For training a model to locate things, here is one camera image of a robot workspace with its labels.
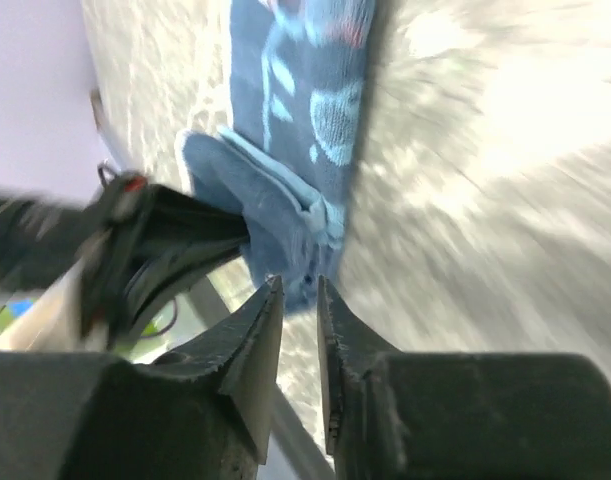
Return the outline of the blue towel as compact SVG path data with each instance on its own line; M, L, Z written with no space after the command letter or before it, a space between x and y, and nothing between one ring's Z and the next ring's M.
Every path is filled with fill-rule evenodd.
M345 240L372 1L235 1L232 122L177 134L195 196L239 214L255 285L280 276L285 310L311 308Z

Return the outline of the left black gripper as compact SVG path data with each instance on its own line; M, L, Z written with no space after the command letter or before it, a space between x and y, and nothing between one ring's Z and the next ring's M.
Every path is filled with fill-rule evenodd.
M109 344L134 344L178 293L238 257L249 233L241 216L139 173L99 178L96 209L108 237L84 270L80 332L105 326Z

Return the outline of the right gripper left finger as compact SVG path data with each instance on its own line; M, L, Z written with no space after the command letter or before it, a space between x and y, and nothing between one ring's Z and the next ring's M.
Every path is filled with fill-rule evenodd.
M282 279L272 277L238 310L153 362L201 389L257 464L267 459L283 297Z

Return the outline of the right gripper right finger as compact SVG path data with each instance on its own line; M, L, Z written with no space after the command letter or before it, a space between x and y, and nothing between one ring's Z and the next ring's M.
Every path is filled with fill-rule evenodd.
M335 455L362 415L364 374L379 354L397 348L355 315L324 276L317 287L317 344L325 448Z

